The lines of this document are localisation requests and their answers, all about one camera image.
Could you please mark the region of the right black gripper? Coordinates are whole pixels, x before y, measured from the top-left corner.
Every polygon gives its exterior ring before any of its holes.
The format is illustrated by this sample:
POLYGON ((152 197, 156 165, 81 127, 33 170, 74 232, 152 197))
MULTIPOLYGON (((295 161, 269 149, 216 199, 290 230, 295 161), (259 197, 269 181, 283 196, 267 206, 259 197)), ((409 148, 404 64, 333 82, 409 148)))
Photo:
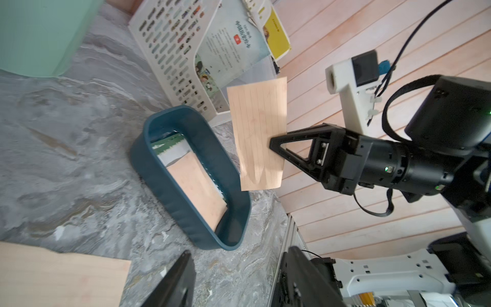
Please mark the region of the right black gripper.
POLYGON ((273 137, 269 148, 325 189, 346 195, 363 185, 433 196, 451 184, 462 161, 331 124, 273 137))

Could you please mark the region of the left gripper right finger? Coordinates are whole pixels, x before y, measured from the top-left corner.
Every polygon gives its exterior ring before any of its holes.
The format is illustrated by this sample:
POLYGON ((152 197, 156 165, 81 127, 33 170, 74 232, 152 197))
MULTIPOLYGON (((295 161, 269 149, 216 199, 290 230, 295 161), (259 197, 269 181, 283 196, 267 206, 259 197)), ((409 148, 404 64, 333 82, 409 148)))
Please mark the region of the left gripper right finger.
POLYGON ((276 278, 276 306, 345 306, 332 258, 309 260, 297 246, 281 257, 276 278))

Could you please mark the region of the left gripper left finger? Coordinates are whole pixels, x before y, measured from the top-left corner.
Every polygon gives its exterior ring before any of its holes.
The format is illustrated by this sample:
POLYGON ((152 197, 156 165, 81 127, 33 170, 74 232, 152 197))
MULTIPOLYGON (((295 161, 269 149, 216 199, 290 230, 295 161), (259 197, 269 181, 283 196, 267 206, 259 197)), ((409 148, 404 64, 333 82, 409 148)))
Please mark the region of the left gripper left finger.
POLYGON ((192 307, 195 282, 193 257, 185 250, 141 307, 192 307))

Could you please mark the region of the brown stationery paper sheet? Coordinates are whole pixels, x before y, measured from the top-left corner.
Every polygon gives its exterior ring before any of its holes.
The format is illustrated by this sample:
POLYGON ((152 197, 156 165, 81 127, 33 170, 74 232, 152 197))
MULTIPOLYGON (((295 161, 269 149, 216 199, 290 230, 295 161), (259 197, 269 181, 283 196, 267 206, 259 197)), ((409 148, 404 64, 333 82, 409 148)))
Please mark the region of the brown stationery paper sheet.
POLYGON ((286 134, 287 78, 227 88, 243 191, 281 186, 285 160, 270 148, 286 134))

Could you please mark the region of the dark teal storage box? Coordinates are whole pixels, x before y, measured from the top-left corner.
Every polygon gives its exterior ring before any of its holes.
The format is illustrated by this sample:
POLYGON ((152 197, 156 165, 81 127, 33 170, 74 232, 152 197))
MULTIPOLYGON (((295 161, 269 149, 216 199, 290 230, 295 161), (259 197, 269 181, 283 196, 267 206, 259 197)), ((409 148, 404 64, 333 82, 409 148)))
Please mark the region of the dark teal storage box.
POLYGON ((200 249, 237 249, 251 212, 239 173, 196 110, 173 107, 149 117, 130 163, 200 249))

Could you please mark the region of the brown paper stack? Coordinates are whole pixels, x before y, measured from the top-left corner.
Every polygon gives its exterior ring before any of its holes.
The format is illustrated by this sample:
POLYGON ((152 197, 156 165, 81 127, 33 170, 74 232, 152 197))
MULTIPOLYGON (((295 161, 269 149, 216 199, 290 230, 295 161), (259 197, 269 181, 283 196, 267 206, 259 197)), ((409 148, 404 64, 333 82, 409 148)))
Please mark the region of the brown paper stack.
POLYGON ((216 231, 227 204, 196 154, 188 152, 167 169, 207 225, 216 231))

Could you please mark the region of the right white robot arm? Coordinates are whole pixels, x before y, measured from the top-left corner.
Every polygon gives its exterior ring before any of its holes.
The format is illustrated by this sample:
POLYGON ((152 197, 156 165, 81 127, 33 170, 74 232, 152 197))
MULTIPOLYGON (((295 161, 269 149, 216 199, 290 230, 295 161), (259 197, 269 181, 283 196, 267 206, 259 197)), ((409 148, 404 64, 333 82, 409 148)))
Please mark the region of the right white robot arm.
POLYGON ((425 87, 431 92, 405 137, 383 116, 385 140, 323 124, 276 136, 269 147, 330 191, 352 196, 357 186, 381 186, 388 199, 399 191, 409 203, 440 195, 465 229, 396 257, 314 259, 319 280, 335 293, 437 292, 489 306, 490 83, 430 75, 401 87, 392 99, 425 87))

